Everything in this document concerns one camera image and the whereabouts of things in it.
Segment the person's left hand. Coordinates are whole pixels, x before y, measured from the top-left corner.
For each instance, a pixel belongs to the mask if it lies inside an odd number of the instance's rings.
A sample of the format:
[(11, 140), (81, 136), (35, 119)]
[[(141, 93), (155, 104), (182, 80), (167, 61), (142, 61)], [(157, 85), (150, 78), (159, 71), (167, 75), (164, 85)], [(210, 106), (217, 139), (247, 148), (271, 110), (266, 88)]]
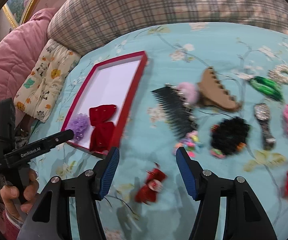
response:
[(25, 188), (23, 194), (19, 192), (17, 187), (11, 185), (4, 185), (0, 190), (0, 195), (5, 205), (5, 210), (12, 218), (15, 218), (21, 222), (25, 220), (24, 216), (16, 208), (13, 200), (18, 199), (19, 196), (23, 195), (26, 200), (24, 204), (20, 205), (20, 210), (22, 213), (27, 214), (37, 199), (37, 190), (39, 189), (36, 172), (30, 169), (28, 172), (28, 177), (30, 183)]

